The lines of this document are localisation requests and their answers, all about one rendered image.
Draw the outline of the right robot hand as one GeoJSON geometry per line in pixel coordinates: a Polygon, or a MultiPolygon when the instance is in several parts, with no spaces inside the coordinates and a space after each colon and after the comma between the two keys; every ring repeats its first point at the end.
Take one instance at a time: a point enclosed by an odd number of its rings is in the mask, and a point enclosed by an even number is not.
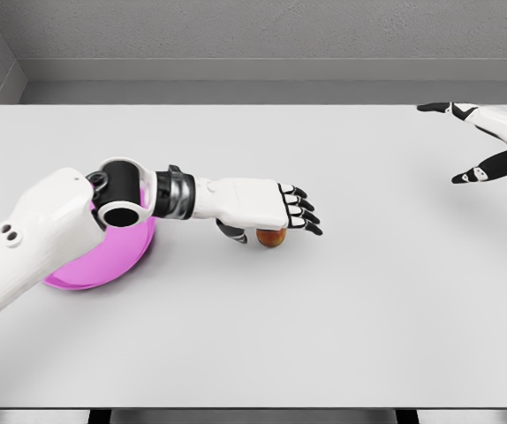
{"type": "MultiPolygon", "coordinates": [[[[507,146],[507,111],[496,107],[463,102],[431,102],[416,107],[420,112],[438,112],[473,125],[507,146]]],[[[487,182],[507,177],[507,149],[483,160],[451,179],[454,185],[487,182]]]]}

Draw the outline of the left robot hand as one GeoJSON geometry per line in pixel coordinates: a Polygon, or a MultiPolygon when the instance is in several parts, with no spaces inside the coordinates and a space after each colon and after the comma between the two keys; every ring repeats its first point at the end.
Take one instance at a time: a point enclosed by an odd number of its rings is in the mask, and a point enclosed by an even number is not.
{"type": "Polygon", "coordinates": [[[315,207],[295,185],[272,179],[224,178],[209,183],[208,190],[214,195],[218,229],[241,244],[247,242],[247,229],[323,234],[315,207]]]}

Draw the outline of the red apple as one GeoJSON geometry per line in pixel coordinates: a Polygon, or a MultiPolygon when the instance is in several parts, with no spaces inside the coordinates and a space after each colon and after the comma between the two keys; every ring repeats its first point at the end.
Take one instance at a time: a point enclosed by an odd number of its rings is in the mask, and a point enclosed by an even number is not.
{"type": "Polygon", "coordinates": [[[280,246],[286,238],[287,230],[285,228],[280,230],[256,230],[256,238],[262,246],[267,248],[275,248],[280,246]]]}

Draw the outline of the pink plate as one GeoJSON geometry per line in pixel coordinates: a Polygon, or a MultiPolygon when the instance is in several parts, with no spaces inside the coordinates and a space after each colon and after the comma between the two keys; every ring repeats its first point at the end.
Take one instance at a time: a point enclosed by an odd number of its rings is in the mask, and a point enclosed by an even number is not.
{"type": "Polygon", "coordinates": [[[154,217],[132,227],[109,227],[100,245],[65,264],[43,282],[67,291],[87,290],[111,283],[140,262],[154,235],[154,217]]]}

